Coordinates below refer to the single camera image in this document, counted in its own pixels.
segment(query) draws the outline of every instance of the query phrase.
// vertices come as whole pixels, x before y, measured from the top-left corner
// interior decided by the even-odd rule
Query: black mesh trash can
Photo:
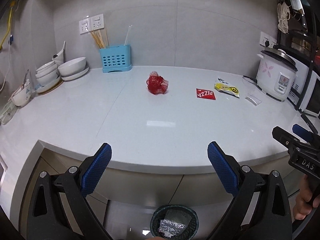
[[[158,228],[160,226],[160,221],[164,219],[165,214],[168,210],[174,209],[174,210],[181,210],[191,216],[191,221],[187,228],[182,232],[179,236],[172,236],[171,238],[164,237],[161,233],[158,232]],[[197,217],[196,212],[194,212],[192,209],[182,206],[182,205],[168,205],[168,206],[161,206],[159,207],[152,216],[151,222],[150,222],[150,230],[153,236],[159,236],[163,237],[168,240],[191,240],[196,232],[198,231],[199,227],[199,220]]]

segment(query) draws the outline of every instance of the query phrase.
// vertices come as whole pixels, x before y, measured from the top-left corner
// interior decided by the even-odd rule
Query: microwave oven
[[[297,90],[297,92],[301,94],[307,79],[309,68],[295,58],[291,58],[295,61],[296,68],[298,69],[292,88]],[[295,95],[295,93],[293,93],[292,91],[290,91],[288,99],[294,105],[297,105],[299,101],[298,96]],[[319,116],[320,114],[320,77],[314,71],[312,71],[310,82],[307,91],[302,99],[299,110],[313,116]]]

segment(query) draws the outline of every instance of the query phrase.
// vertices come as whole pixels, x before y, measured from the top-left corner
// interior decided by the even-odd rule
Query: kitchen countertop
[[[151,94],[146,80],[157,71],[169,81],[164,95]],[[239,89],[240,99],[214,89],[217,78]],[[196,97],[196,89],[213,90],[216,100]],[[262,103],[245,99],[250,93]],[[310,117],[320,130],[320,120]],[[210,70],[135,66],[128,72],[92,69],[33,98],[13,119],[0,126],[0,155],[8,166],[0,189],[0,205],[17,228],[20,204],[29,176],[43,148],[84,160],[107,142],[108,167],[156,174],[214,172],[207,146],[216,141],[240,164],[257,165],[285,156],[272,138],[280,126],[292,132],[308,129],[286,100],[263,94],[242,76]]]

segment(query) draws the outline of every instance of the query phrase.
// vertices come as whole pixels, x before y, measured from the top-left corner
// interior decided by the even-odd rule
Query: human hand
[[[320,195],[315,198],[312,206],[307,204],[312,198],[312,192],[309,188],[308,176],[304,175],[300,181],[300,192],[296,197],[296,205],[293,207],[293,217],[297,220],[303,220],[310,214],[312,208],[317,208],[320,204]]]

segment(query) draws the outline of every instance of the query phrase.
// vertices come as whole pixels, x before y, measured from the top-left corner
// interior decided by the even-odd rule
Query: rice cooker control panel
[[[287,90],[290,79],[279,73],[277,80],[278,83],[276,83],[275,85],[275,91],[281,95],[284,95],[285,91]]]

